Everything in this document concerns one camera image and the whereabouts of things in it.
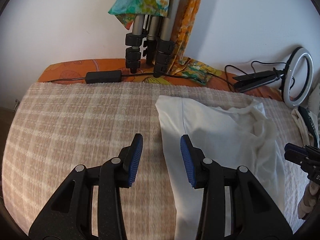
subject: silver screw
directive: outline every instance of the silver screw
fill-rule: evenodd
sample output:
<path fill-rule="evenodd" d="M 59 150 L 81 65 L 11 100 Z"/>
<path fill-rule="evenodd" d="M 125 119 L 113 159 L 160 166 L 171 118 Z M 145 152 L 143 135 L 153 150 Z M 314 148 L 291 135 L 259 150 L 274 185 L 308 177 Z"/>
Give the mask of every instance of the silver screw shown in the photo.
<path fill-rule="evenodd" d="M 210 158 L 204 158 L 202 160 L 205 164 L 211 164 L 212 163 L 212 160 Z"/>
<path fill-rule="evenodd" d="M 83 165 L 76 166 L 76 171 L 77 172 L 80 172 L 80 171 L 83 171 L 83 170 L 84 170 L 84 166 Z"/>
<path fill-rule="evenodd" d="M 118 164 L 118 163 L 120 163 L 120 161 L 121 161 L 121 159 L 118 158 L 118 157 L 113 158 L 113 159 L 111 160 L 111 162 L 112 162 L 113 164 Z"/>
<path fill-rule="evenodd" d="M 248 171 L 248 168 L 246 166 L 240 166 L 239 171 L 246 173 Z"/>

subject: teal patterned fabric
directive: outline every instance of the teal patterned fabric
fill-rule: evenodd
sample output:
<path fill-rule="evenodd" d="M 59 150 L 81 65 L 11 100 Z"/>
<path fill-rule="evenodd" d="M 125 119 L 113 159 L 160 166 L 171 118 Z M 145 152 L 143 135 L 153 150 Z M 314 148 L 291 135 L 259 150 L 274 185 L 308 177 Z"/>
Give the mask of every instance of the teal patterned fabric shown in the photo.
<path fill-rule="evenodd" d="M 129 30 L 136 14 L 167 16 L 169 0 L 116 0 L 109 14 L 117 19 Z"/>

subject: beige plaid blanket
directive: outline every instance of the beige plaid blanket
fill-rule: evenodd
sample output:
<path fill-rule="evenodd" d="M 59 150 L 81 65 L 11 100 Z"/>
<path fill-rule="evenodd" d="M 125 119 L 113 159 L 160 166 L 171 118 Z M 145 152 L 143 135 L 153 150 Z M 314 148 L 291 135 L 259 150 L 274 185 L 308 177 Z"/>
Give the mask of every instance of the beige plaid blanket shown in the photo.
<path fill-rule="evenodd" d="M 33 84 L 13 120 L 3 159 L 4 202 L 17 224 L 28 233 L 45 203 L 76 165 L 102 165 L 130 145 L 135 133 L 141 133 L 144 143 L 136 182 L 132 188 L 121 190 L 127 236 L 140 240 L 174 239 L 174 199 L 155 107 L 159 95 L 192 98 L 224 109 L 245 107 L 252 100 L 244 94 L 208 88 L 136 82 Z M 301 145 L 290 109 L 275 100 L 256 100 L 263 102 L 266 116 L 276 123 L 280 149 L 287 142 Z M 286 196 L 292 202 L 295 199 L 287 187 L 298 184 L 286 178 Z M 94 234 L 96 197 L 95 194 Z M 287 211 L 294 217 L 294 210 L 289 207 Z"/>

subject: black power adapter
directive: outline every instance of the black power adapter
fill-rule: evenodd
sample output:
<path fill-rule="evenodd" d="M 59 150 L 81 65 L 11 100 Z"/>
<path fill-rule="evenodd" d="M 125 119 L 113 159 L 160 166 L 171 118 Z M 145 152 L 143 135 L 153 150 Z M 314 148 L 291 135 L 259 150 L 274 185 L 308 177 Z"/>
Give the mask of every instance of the black power adapter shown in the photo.
<path fill-rule="evenodd" d="M 87 84 L 121 82 L 121 70 L 88 72 L 85 75 Z"/>

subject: white ring light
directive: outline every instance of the white ring light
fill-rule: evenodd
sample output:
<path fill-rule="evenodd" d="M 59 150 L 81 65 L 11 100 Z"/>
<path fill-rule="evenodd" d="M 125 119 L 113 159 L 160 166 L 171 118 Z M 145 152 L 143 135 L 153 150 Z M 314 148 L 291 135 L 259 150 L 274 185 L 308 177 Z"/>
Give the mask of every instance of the white ring light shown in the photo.
<path fill-rule="evenodd" d="M 308 65 L 306 82 L 300 94 L 296 98 L 294 98 L 293 101 L 291 101 L 290 95 L 289 95 L 291 79 L 293 77 L 295 68 L 297 67 L 299 61 L 303 57 L 307 60 L 307 65 Z M 313 79 L 313 61 L 309 51 L 303 47 L 296 48 L 292 52 L 290 58 L 288 59 L 285 70 L 287 70 L 287 73 L 285 75 L 284 85 L 282 86 L 283 87 L 282 98 L 287 107 L 295 108 L 303 102 L 303 100 L 306 98 L 311 88 L 311 83 Z"/>

